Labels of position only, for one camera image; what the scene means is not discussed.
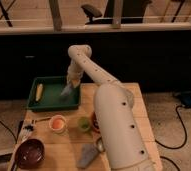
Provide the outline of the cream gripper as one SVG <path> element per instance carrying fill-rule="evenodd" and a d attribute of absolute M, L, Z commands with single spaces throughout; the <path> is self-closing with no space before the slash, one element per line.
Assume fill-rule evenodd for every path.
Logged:
<path fill-rule="evenodd" d="M 71 84 L 73 88 L 76 88 L 80 85 L 82 76 L 82 70 L 69 67 L 67 71 L 67 83 Z"/>

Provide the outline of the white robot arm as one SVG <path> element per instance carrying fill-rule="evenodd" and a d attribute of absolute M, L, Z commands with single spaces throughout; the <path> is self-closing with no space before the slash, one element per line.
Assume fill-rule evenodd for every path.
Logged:
<path fill-rule="evenodd" d="M 72 45 L 68 55 L 71 63 L 67 80 L 77 85 L 86 73 L 98 85 L 94 112 L 111 171 L 155 171 L 132 113 L 132 92 L 90 59 L 89 45 Z"/>

